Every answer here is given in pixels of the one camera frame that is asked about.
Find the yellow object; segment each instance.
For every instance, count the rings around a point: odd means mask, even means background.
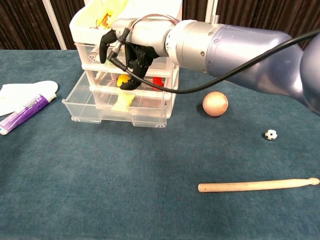
[[[103,14],[98,16],[96,24],[105,28],[111,28],[112,23],[118,18],[128,4],[128,0],[101,0],[103,2]]]
[[[127,83],[129,81],[130,77],[126,74],[121,74],[119,77],[118,77],[118,80],[116,81],[116,85],[118,87],[121,87],[121,85],[123,83]]]
[[[132,93],[126,93],[126,92],[120,91],[118,94],[118,99],[116,103],[113,105],[111,110],[119,111],[119,112],[128,112],[129,106],[131,105],[135,96],[136,95]]]

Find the white storage box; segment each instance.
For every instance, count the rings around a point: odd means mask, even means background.
[[[114,72],[119,74],[123,73],[123,71],[120,68],[117,68],[108,60],[104,64],[100,63],[98,45],[78,42],[76,42],[75,45],[82,62],[82,68],[84,70]],[[111,50],[112,47],[109,47],[107,55],[109,55]],[[122,48],[122,51],[119,53],[117,59],[120,60],[124,65],[126,65],[124,47]],[[172,75],[173,66],[174,64],[168,57],[158,57],[153,60],[152,65],[148,69],[147,75],[168,78]]]
[[[148,85],[133,91],[122,91],[116,87],[114,73],[102,73],[96,84],[90,84],[89,78],[97,76],[97,72],[85,71],[73,90],[62,103],[76,122],[101,123],[102,120],[131,122],[136,127],[164,128],[171,117],[176,95],[154,90]],[[164,86],[178,86],[179,71],[172,78],[164,79]],[[119,93],[133,94],[130,106],[115,107]]]
[[[74,86],[69,96],[62,100],[71,114],[71,119],[78,122],[101,123],[102,120],[131,122],[137,127],[163,128],[171,117],[176,95],[153,89],[141,84],[133,91],[123,91],[117,87],[117,77],[126,74],[111,62],[101,64],[99,44],[101,37],[110,28],[97,26],[97,20],[113,7],[122,4],[117,0],[90,0],[72,18],[70,31],[77,47],[84,73]],[[124,10],[114,13],[118,19],[139,18],[147,14],[165,14],[182,19],[182,0],[128,0]],[[126,64],[125,51],[117,57]],[[145,79],[162,79],[165,87],[177,89],[179,67],[168,57],[153,60]],[[124,99],[130,99],[124,105]]]

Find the yellow sponge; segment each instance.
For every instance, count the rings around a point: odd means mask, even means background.
[[[126,93],[120,91],[118,94],[118,99],[116,103],[113,105],[111,110],[119,111],[119,112],[128,112],[129,106],[131,105],[132,101],[134,100],[136,95],[132,93]]]

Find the black cable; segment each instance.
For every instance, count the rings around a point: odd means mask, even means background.
[[[174,93],[174,94],[190,94],[190,93],[195,93],[195,92],[199,92],[201,90],[204,90],[204,89],[207,89],[215,84],[218,84],[220,82],[222,82],[223,80],[226,80],[236,74],[238,74],[239,72],[245,70],[245,69],[248,69],[250,67],[252,67],[253,65],[261,62],[262,60],[266,59],[267,57],[283,50],[283,49],[286,49],[288,47],[291,47],[292,45],[295,45],[297,43],[300,43],[300,42],[303,42],[307,39],[311,39],[313,37],[315,37],[316,35],[320,34],[320,28],[317,29],[317,30],[314,30],[314,31],[310,31],[310,32],[307,32],[303,35],[300,35],[298,37],[295,37],[295,38],[292,38],[288,41],[285,41],[277,46],[275,46],[274,48],[271,48],[270,50],[260,54],[259,56],[256,56],[255,58],[245,62],[244,64],[238,66],[237,68],[229,71],[228,73],[220,76],[220,77],[217,77],[215,78],[214,80],[206,83],[206,84],[203,84],[203,85],[200,85],[198,87],[194,87],[194,88],[190,88],[190,89],[184,89],[184,90],[175,90],[175,89],[171,89],[171,88],[166,88],[166,87],[161,87],[159,85],[156,85],[156,84],[153,84],[147,80],[144,80],[143,78],[135,75],[132,71],[130,71],[126,66],[123,66],[121,69],[126,71],[129,75],[131,75],[133,78],[135,79],[138,79],[139,81],[141,81],[142,83],[144,84],[147,84],[151,87],[154,87],[154,88],[157,88],[159,90],[162,90],[162,91],[165,91],[165,92],[169,92],[169,93]]]

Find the white cloth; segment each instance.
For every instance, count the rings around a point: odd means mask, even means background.
[[[54,81],[4,84],[0,90],[0,116],[13,113],[41,92],[58,90]]]

